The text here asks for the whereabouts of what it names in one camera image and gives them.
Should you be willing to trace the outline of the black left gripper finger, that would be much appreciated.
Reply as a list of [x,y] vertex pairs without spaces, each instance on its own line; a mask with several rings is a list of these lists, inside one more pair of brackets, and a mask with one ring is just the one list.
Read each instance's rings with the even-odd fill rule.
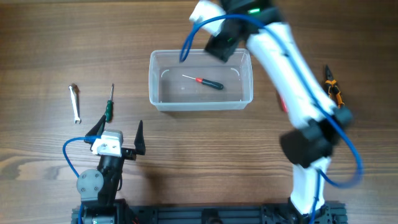
[[87,132],[87,134],[85,135],[84,142],[92,144],[93,138],[95,136],[102,135],[105,124],[106,124],[106,116],[102,115],[99,121]]
[[136,137],[134,140],[135,145],[135,154],[144,156],[146,154],[146,145],[144,141],[144,132],[143,132],[143,121],[140,120],[139,126],[137,129]]

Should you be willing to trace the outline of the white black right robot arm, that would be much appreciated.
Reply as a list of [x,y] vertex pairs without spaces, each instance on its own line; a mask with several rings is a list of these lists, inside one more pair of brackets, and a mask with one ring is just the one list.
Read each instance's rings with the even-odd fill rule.
[[200,1],[190,16],[211,37],[205,50],[227,61],[240,42],[267,72],[287,108],[293,130],[279,142],[293,165],[287,217],[314,223],[326,214],[323,189],[334,147],[347,141],[351,111],[320,86],[297,47],[289,23],[271,1]]

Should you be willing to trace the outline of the red handled cutters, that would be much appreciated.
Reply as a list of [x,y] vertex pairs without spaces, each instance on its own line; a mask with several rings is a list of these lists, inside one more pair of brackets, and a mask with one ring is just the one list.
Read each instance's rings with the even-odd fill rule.
[[280,108],[283,112],[288,113],[288,109],[287,106],[285,104],[285,101],[283,99],[283,97],[279,96],[279,104],[280,104]]

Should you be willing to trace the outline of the orange black needle-nose pliers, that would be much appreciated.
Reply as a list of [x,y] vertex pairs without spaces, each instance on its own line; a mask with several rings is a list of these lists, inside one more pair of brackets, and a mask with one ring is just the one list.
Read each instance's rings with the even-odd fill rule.
[[329,96],[330,99],[335,99],[339,108],[343,108],[345,103],[343,101],[343,97],[338,86],[337,81],[334,79],[334,76],[328,65],[324,66],[324,74],[325,74],[325,82],[324,82],[324,90]]

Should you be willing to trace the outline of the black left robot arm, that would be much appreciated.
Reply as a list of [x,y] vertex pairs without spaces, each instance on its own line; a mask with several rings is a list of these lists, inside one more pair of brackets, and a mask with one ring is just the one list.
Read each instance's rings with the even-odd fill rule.
[[106,129],[105,124],[106,117],[102,116],[85,136],[90,151],[99,156],[99,164],[95,169],[82,172],[77,179],[81,205],[72,211],[74,224],[139,223],[127,202],[117,199],[116,194],[123,184],[124,161],[135,161],[136,156],[146,153],[143,122],[138,125],[133,149],[122,147],[123,133]]

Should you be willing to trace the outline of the black red screwdriver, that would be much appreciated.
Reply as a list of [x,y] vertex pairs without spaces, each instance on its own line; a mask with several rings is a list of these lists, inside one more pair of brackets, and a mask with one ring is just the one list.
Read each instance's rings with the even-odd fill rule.
[[214,82],[214,81],[207,80],[207,79],[204,79],[204,78],[193,78],[193,77],[189,77],[187,75],[182,75],[182,76],[185,77],[185,78],[190,78],[192,80],[195,80],[197,83],[209,86],[209,87],[214,88],[216,90],[222,90],[224,88],[223,84],[218,83],[218,82]]

